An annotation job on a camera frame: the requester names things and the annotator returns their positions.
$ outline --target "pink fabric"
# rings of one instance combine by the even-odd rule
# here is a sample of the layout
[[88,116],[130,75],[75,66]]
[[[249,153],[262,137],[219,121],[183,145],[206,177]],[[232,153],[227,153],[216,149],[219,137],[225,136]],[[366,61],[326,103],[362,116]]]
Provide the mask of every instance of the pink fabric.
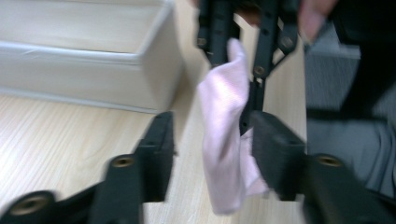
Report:
[[214,68],[198,86],[205,122],[203,158],[213,211],[230,214],[251,194],[267,191],[251,156],[252,130],[239,132],[248,101],[248,63],[241,43],[228,43],[230,62]]

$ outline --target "wood grain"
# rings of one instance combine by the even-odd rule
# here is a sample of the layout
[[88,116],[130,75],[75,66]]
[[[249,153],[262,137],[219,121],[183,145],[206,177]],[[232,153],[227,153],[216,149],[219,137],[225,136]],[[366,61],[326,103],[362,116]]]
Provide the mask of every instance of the wood grain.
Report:
[[[211,211],[205,184],[201,144],[203,118],[195,87],[208,65],[194,47],[196,10],[176,0],[176,21],[185,71],[171,110],[175,112],[178,157],[166,203],[145,204],[147,223],[302,223],[297,203],[274,195],[248,198],[233,216]],[[244,45],[253,55],[255,30],[246,28]],[[305,137],[304,62],[299,50],[268,81],[265,110],[278,115]],[[0,207],[40,189],[67,198],[98,182],[106,162],[130,153],[151,114],[0,95]]]

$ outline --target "pink cloth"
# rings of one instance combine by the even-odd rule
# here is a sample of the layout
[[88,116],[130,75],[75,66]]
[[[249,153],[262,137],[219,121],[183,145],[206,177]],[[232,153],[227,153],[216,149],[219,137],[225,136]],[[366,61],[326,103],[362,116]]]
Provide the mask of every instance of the pink cloth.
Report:
[[248,101],[248,62],[241,43],[228,43],[230,62],[214,68],[198,86],[205,122],[203,158],[213,211],[230,214],[267,186],[251,156],[252,130],[239,132]]

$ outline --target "beige container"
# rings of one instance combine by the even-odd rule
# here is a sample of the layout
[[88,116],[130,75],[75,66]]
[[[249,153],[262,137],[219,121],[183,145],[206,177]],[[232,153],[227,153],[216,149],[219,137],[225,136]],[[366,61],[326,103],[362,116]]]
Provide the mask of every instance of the beige container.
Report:
[[0,91],[164,111],[182,58],[166,0],[0,0]]

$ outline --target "white cloth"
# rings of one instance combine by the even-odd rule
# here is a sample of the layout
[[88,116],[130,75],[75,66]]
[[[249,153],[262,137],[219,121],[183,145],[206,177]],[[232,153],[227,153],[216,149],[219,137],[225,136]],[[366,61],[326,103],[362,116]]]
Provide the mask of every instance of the white cloth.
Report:
[[248,63],[241,43],[228,43],[230,62],[212,69],[198,86],[205,121],[203,159],[213,211],[230,214],[251,194],[267,191],[251,156],[252,130],[239,118],[248,101]]

